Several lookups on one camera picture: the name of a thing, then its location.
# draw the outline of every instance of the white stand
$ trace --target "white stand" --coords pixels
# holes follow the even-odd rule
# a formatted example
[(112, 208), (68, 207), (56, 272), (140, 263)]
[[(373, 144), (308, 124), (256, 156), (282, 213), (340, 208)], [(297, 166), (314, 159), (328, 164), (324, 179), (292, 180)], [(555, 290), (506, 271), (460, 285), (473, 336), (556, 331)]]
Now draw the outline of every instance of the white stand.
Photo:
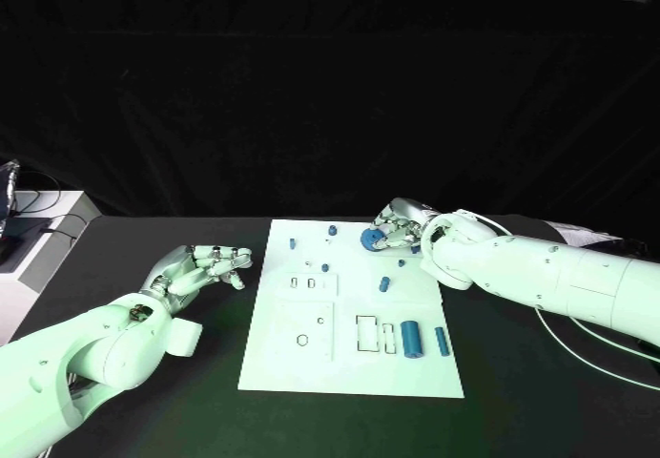
[[(23, 208), (33, 198), (32, 191), (16, 191), (16, 208)], [(56, 199), (56, 191), (42, 191), (39, 200), (27, 210), (46, 208)], [(79, 215), (88, 222), (101, 215), (82, 191), (62, 191), (58, 204), (52, 208), (19, 218), (52, 218), (68, 213)], [(76, 217), (56, 218), (47, 227), (78, 238), (85, 229)], [(0, 345), (10, 341), (69, 250), (71, 239), (63, 234), (42, 234), (14, 272), (0, 274)]]

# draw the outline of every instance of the blue object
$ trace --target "blue object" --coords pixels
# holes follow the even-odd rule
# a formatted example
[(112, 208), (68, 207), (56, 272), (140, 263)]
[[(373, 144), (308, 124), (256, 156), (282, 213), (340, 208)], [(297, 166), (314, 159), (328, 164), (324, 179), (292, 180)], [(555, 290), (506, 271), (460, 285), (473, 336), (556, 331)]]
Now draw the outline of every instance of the blue object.
[(369, 251), (380, 251), (375, 249), (373, 245), (383, 237), (385, 237), (385, 233), (379, 229), (375, 229), (375, 230), (364, 229), (364, 232), (362, 233), (362, 236), (360, 236), (362, 246)]
[(419, 326), (416, 322), (402, 322), (402, 337), (403, 337), (403, 354), (406, 358), (421, 358), (422, 341), (419, 340)]
[(444, 329), (441, 327), (435, 328), (437, 335), (437, 346), (439, 346), (439, 354), (442, 356), (450, 356), (450, 347), (447, 346), (447, 339), (444, 337)]
[(380, 280), (380, 287), (377, 288), (380, 290), (380, 293), (385, 293), (388, 291), (388, 286), (389, 286), (389, 277), (383, 277)]

